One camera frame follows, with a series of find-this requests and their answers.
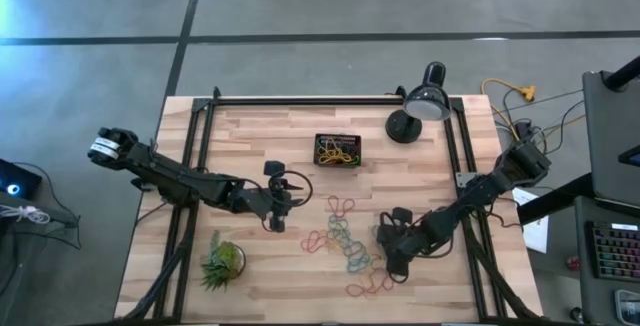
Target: butcher block tabletop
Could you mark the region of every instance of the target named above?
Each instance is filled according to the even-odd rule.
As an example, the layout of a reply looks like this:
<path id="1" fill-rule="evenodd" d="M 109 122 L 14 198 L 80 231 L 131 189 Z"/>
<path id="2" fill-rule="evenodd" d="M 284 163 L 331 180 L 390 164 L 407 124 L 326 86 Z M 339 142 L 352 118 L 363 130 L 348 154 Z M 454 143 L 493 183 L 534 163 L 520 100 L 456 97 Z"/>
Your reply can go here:
<path id="1" fill-rule="evenodd" d="M 482 95 L 461 98 L 478 170 L 490 172 L 501 149 L 489 100 Z M 156 140 L 157 151 L 178 162 L 182 159 L 192 101 L 193 97 L 167 99 Z M 384 267 L 380 259 L 383 254 L 372 230 L 378 224 L 380 212 L 390 212 L 401 206 L 418 216 L 449 205 L 456 198 L 444 124 L 423 122 L 422 134 L 416 142 L 396 143 L 387 136 L 384 125 L 388 115 L 399 108 L 216 107 L 206 164 L 209 172 L 250 178 L 266 186 L 267 176 L 262 174 L 264 162 L 279 160 L 288 170 L 308 176 L 315 192 L 309 203 L 291 210 L 284 233 L 266 232 L 260 219 L 253 214 L 233 215 L 201 203 L 181 321 L 417 323 L 477 320 L 461 227 L 455 232 L 451 254 L 441 259 L 415 259 L 410 264 L 406 283 L 394 284 L 381 269 Z M 192 165 L 197 160 L 203 123 L 202 120 L 198 123 Z M 457 124 L 454 119 L 464 169 L 466 164 Z M 362 165 L 353 169 L 314 165 L 316 133 L 360 135 Z M 295 175 L 288 176 L 291 183 L 304 185 Z M 304 192 L 295 191 L 294 195 L 304 196 Z M 350 238 L 362 243 L 371 260 L 355 270 L 354 267 L 348 269 L 350 259 L 336 242 L 314 244 L 313 240 L 309 241 L 310 235 L 324 235 L 330 227 L 333 211 L 329 198 L 336 201 L 332 196 L 338 199 L 340 206 L 348 199 L 353 200 L 353 208 L 343 218 L 347 221 Z M 145 194 L 140 215 L 161 203 L 157 193 Z M 351 201 L 347 201 L 346 206 L 350 205 Z M 129 312 L 158 275 L 171 209 L 171 206 L 165 206 L 136 227 L 115 316 Z M 518 222 L 515 206 L 508 201 L 496 203 L 494 212 L 506 223 Z M 489 224 L 498 268 L 525 304 L 541 314 L 521 230 L 502 228 L 494 218 L 489 219 Z M 209 253 L 214 231 L 220 232 L 223 241 L 239 245 L 247 257 L 244 272 L 229 283 L 226 291 L 222 288 L 211 292 L 201 286 L 201 264 Z M 177 274 L 174 273 L 169 285 L 165 308 L 168 311 L 165 312 L 170 313 L 173 305 Z M 495 315 L 489 280 L 484 272 L 483 284 L 489 313 Z"/>

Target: desk lamp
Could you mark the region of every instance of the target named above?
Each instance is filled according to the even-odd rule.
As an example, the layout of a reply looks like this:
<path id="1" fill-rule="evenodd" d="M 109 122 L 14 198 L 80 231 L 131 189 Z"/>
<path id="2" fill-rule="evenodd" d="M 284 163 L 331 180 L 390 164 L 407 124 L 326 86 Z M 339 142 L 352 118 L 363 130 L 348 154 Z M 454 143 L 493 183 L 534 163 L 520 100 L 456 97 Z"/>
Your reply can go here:
<path id="1" fill-rule="evenodd" d="M 398 92 L 404 98 L 402 110 L 394 111 L 386 123 L 387 135 L 399 143 L 410 143 L 422 132 L 422 121 L 442 121 L 449 118 L 450 105 L 447 93 L 442 89 L 446 68 L 440 62 L 427 65 L 422 85 L 408 95 L 404 88 Z"/>

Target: rgb keyboard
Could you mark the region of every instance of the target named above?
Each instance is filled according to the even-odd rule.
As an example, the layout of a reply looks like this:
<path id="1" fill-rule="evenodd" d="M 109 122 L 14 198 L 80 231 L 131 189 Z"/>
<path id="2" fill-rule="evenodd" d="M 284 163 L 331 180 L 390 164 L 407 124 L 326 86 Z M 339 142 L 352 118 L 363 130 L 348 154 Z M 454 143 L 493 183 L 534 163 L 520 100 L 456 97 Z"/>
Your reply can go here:
<path id="1" fill-rule="evenodd" d="M 588 222 L 595 277 L 640 282 L 640 228 L 638 225 Z"/>

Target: concrete floor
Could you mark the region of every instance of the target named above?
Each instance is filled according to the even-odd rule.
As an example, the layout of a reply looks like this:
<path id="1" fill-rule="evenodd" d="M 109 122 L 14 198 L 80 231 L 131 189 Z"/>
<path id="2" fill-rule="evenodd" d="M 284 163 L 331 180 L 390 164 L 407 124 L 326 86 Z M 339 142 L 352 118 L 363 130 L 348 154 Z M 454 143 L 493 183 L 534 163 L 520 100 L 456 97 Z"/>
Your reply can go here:
<path id="1" fill-rule="evenodd" d="M 187 3 L 0 0 L 0 38 L 179 36 Z M 199 0 L 191 34 L 636 30 L 639 9 L 640 0 Z M 639 49 L 640 39 L 629 38 L 190 45 L 176 94 L 209 95 L 214 85 L 227 95 L 380 94 L 416 85 L 425 65 L 438 60 L 448 68 L 450 94 L 478 93 L 482 80 L 496 77 L 534 84 L 542 99 L 580 89 L 583 72 L 615 69 Z M 100 126 L 154 136 L 175 51 L 175 44 L 0 46 L 0 157 L 45 168 L 62 201 L 82 215 L 83 238 L 81 251 L 21 239 L 24 264 L 13 292 L 0 299 L 4 324 L 112 316 L 140 193 L 130 174 L 94 166 L 86 150 Z M 489 90 L 494 103 L 504 92 Z M 544 126 L 580 99 L 513 116 Z M 510 105 L 521 103 L 511 98 Z M 566 129 L 563 148 L 550 158 L 546 186 L 588 172 L 583 122 Z M 558 215 L 552 227 L 566 220 L 570 214 Z M 546 272 L 536 280 L 545 314 L 566 320 L 580 302 L 577 281 Z"/>

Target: black metal frame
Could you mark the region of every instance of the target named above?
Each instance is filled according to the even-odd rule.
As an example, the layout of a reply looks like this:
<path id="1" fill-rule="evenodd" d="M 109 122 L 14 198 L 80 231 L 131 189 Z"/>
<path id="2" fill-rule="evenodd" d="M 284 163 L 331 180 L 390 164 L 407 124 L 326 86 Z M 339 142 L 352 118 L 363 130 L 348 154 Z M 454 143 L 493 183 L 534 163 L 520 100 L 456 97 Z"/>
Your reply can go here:
<path id="1" fill-rule="evenodd" d="M 473 145 L 471 144 L 471 135 L 469 134 L 469 127 L 467 125 L 464 103 L 462 102 L 461 98 L 451 98 L 450 102 L 451 110 L 456 114 L 458 119 L 458 125 L 460 127 L 460 135 L 462 138 L 462 146 L 464 148 L 468 172 L 477 172 L 476 160 L 473 154 Z M 458 148 L 456 145 L 451 118 L 444 121 L 444 126 L 447 137 L 447 146 L 449 148 L 449 158 L 451 159 L 451 170 L 453 172 L 455 181 L 455 175 L 459 172 L 462 172 L 462 169 L 460 167 L 460 159 L 458 158 Z M 458 186 L 457 183 L 455 187 L 457 195 L 460 196 L 463 189 Z M 495 264 L 496 256 L 493 250 L 493 242 L 491 240 L 491 232 L 489 231 L 487 216 L 484 213 L 478 212 L 476 213 L 476 218 L 478 219 L 478 223 L 480 225 L 480 236 L 482 245 L 485 249 L 485 252 L 489 256 L 489 259 Z M 466 242 L 466 235 L 473 233 L 473 228 L 471 226 L 471 220 L 469 219 L 469 216 L 462 219 L 462 230 L 465 233 Z M 469 272 L 471 273 L 471 283 L 473 285 L 478 317 L 482 320 L 488 316 L 488 313 L 482 287 L 482 279 L 480 277 L 480 271 L 478 267 L 478 261 L 469 251 L 467 251 L 467 257 L 469 261 Z M 494 303 L 496 305 L 496 313 L 498 317 L 506 317 L 507 312 L 505 308 L 504 298 L 500 294 L 500 291 L 493 281 L 491 281 L 491 291 L 493 294 Z"/>
<path id="2" fill-rule="evenodd" d="M 466 122 L 466 115 L 464 111 L 464 104 L 461 98 L 452 97 L 451 105 L 453 111 L 458 116 L 458 122 L 460 124 L 460 132 L 462 136 L 464 152 L 467 159 L 468 169 L 470 172 L 475 172 L 475 158 L 473 155 L 473 148 L 471 145 L 471 138 L 469 135 L 469 130 Z M 198 156 L 197 167 L 199 169 L 204 169 L 206 165 L 206 157 L 207 150 L 209 146 L 209 138 L 211 135 L 211 130 L 213 128 L 213 115 L 215 107 L 218 106 L 274 106 L 274 105 L 393 105 L 400 106 L 402 105 L 403 100 L 401 97 L 394 96 L 381 96 L 381 97 L 281 97 L 281 98 L 223 98 L 220 97 L 220 92 L 217 88 L 214 90 L 213 98 L 197 98 L 193 100 L 192 109 L 191 109 L 191 117 L 189 120 L 189 128 L 187 131 L 187 138 L 185 140 L 185 148 L 183 152 L 182 164 L 185 166 L 190 166 L 191 158 L 192 158 L 192 149 L 193 143 L 195 140 L 195 132 L 198 125 L 198 119 L 200 118 L 201 113 L 206 111 L 206 115 L 204 118 L 204 129 L 203 129 L 203 137 L 202 143 L 200 146 L 200 153 Z M 451 158 L 451 166 L 453 175 L 455 173 L 460 172 L 460 161 L 458 159 L 457 147 L 455 142 L 455 136 L 453 132 L 453 127 L 451 124 L 451 119 L 448 119 L 444 122 L 445 131 L 447 135 L 447 144 L 449 147 L 449 156 Z M 461 189 L 456 184 L 456 191 L 458 194 Z M 164 315 L 164 304 L 166 300 L 166 288 L 162 289 L 158 294 L 155 301 L 155 308 L 153 311 L 153 318 L 148 320 L 135 320 L 140 324 L 175 324 L 180 323 L 180 319 L 182 316 L 182 311 L 184 307 L 184 296 L 187 287 L 187 276 L 189 269 L 189 262 L 191 259 L 191 247 L 193 245 L 193 235 L 196 227 L 197 220 L 197 212 L 198 212 L 198 203 L 192 205 L 183 205 L 183 207 L 175 207 L 171 214 L 171 221 L 169 224 L 169 230 L 167 233 L 167 244 L 165 247 L 165 254 L 163 260 L 163 267 L 167 265 L 169 258 L 173 254 L 173 250 L 175 249 L 176 240 L 178 236 L 178 230 L 180 226 L 180 219 L 182 216 L 182 210 L 184 208 L 188 208 L 189 214 L 187 218 L 187 225 L 185 230 L 185 236 L 190 237 L 189 244 L 187 248 L 187 252 L 180 263 L 180 271 L 177 282 L 176 296 L 173 305 L 173 309 L 171 310 L 171 316 L 167 317 Z M 493 246 L 491 243 L 491 235 L 489 232 L 489 225 L 486 221 L 486 217 L 484 215 L 479 214 L 478 219 L 480 220 L 480 230 L 481 230 L 481 238 L 482 243 L 485 250 L 490 255 L 492 261 L 495 262 L 495 254 L 493 252 Z M 471 221 L 469 218 L 466 218 L 462 222 L 463 230 L 465 233 L 473 232 L 471 228 Z M 486 301 L 484 299 L 484 293 L 482 290 L 482 281 L 478 268 L 478 263 L 475 257 L 467 251 L 469 265 L 470 265 L 470 273 L 472 286 L 474 291 L 474 296 L 476 300 L 476 305 L 478 308 L 478 318 L 479 320 L 484 320 L 488 317 Z M 492 289 L 494 294 L 494 299 L 496 301 L 497 313 L 498 317 L 506 317 L 505 312 L 505 304 L 504 299 L 499 294 L 495 285 L 492 283 Z M 129 324 L 127 320 L 116 321 L 122 322 L 123 325 Z"/>

